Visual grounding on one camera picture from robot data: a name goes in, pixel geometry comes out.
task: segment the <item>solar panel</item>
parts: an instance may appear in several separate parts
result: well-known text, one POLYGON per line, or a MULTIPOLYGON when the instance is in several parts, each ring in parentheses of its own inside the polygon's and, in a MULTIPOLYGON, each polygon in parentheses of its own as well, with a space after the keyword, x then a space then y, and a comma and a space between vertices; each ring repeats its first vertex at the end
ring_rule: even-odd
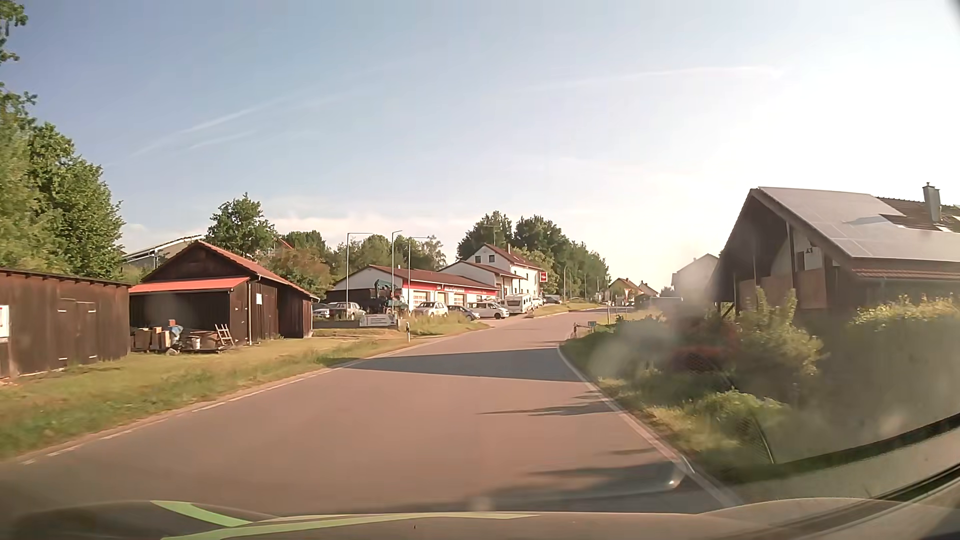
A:
POLYGON ((790 187, 760 190, 851 257, 960 262, 960 233, 895 225, 881 214, 903 214, 873 195, 790 187))

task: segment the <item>chimney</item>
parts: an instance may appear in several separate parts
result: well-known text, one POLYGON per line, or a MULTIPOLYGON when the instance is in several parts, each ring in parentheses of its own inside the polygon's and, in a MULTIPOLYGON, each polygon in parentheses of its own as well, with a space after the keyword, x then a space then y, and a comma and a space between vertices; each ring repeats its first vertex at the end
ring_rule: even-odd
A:
POLYGON ((930 182, 924 186, 924 203, 926 213, 930 215, 930 221, 940 223, 940 190, 930 185, 930 182))

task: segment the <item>car hood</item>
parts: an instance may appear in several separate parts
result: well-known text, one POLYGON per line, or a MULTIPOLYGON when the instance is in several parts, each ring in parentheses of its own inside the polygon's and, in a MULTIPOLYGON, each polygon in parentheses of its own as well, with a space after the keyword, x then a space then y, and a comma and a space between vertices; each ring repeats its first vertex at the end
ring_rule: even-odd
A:
POLYGON ((746 504, 702 514, 519 511, 277 517, 202 503, 134 501, 27 514, 10 524, 7 533, 11 540, 703 540, 766 538, 771 535, 787 539, 819 532, 828 538, 885 540, 921 537, 936 523, 954 517, 952 514, 955 513, 958 511, 941 506, 831 498, 746 504), (851 513, 847 516, 851 519, 837 519, 837 516, 843 518, 841 514, 844 512, 851 513), (855 527, 844 527, 852 521, 859 523, 855 527))

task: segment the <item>windshield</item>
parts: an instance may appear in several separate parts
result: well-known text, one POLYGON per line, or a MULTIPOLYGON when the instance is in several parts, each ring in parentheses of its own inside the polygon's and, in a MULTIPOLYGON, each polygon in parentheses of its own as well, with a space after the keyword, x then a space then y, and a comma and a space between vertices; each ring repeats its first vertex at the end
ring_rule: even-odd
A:
POLYGON ((0 22, 0 538, 960 502, 960 2, 0 22))

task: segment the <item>caravan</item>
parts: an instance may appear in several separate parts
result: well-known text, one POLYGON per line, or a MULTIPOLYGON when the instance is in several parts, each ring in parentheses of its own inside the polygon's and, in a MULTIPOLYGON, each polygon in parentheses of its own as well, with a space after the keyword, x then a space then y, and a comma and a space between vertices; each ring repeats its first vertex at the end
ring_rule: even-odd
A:
POLYGON ((522 314, 533 310, 534 298, 529 294, 513 294, 504 299, 504 304, 511 314, 522 314))

